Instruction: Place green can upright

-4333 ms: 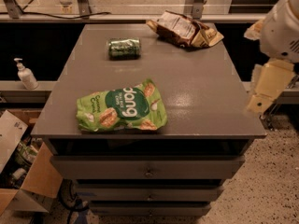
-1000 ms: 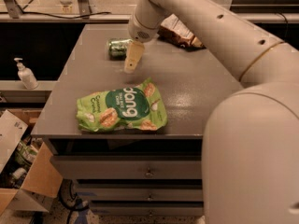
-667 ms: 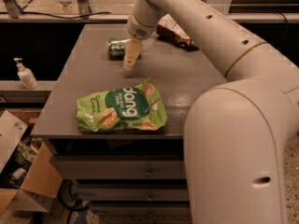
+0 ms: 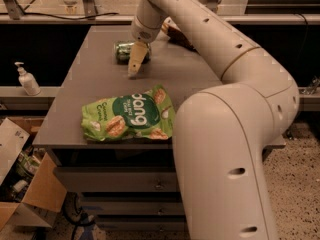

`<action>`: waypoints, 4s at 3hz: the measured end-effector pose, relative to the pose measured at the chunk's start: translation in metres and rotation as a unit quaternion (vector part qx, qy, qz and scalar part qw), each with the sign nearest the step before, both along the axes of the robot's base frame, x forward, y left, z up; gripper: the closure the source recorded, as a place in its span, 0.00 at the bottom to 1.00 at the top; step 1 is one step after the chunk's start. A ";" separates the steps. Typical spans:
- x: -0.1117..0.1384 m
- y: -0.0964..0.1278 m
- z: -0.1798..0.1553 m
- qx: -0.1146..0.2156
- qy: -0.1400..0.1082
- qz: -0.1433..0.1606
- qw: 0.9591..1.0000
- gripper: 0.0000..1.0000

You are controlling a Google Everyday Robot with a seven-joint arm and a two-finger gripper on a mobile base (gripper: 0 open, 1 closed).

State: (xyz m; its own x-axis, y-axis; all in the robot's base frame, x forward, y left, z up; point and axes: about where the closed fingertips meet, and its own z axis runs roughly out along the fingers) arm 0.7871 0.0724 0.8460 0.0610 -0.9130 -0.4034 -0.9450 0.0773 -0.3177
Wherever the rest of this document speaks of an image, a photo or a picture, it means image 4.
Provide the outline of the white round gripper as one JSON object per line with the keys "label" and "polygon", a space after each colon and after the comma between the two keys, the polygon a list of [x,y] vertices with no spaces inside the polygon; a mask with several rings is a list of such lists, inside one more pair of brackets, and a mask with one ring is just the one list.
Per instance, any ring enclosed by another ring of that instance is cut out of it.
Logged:
{"label": "white round gripper", "polygon": [[130,51],[128,77],[134,78],[148,53],[148,45],[158,36],[163,23],[162,16],[139,17],[136,15],[131,24],[131,33],[136,42]]}

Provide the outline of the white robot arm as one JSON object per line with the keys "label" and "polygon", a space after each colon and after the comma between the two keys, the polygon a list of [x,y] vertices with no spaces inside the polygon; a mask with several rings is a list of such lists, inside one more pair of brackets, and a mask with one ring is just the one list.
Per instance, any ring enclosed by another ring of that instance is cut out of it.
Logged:
{"label": "white robot arm", "polygon": [[177,111],[173,152],[191,240],[279,240],[262,151],[292,124],[295,80],[270,54],[197,0],[141,0],[141,44],[171,18],[220,80]]}

